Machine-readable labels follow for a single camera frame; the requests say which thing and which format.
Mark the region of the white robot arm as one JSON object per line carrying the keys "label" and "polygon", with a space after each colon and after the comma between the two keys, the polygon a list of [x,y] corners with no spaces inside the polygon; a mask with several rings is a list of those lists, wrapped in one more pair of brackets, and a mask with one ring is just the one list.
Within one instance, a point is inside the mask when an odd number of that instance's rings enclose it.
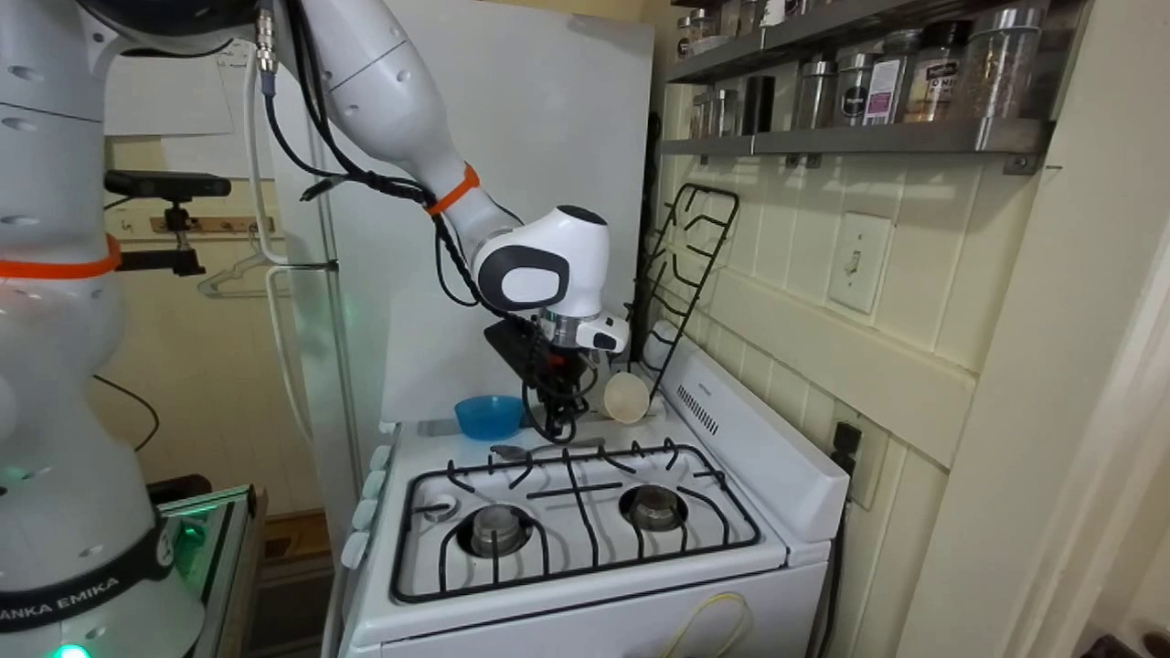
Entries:
{"label": "white robot arm", "polygon": [[602,316],[607,223],[574,206],[507,218],[385,0],[0,0],[0,658],[181,658],[199,641],[176,530],[89,406],[121,337],[103,129],[115,54],[236,38],[377,160],[366,188],[427,207],[530,352],[630,340]]}

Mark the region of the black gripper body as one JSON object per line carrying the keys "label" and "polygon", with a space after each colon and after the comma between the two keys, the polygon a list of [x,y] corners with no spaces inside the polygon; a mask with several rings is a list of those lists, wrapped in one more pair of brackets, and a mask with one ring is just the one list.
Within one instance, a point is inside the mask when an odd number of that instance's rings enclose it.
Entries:
{"label": "black gripper body", "polygon": [[587,402],[599,362],[582,348],[557,348],[532,322],[526,322],[526,373],[524,381],[546,402]]}

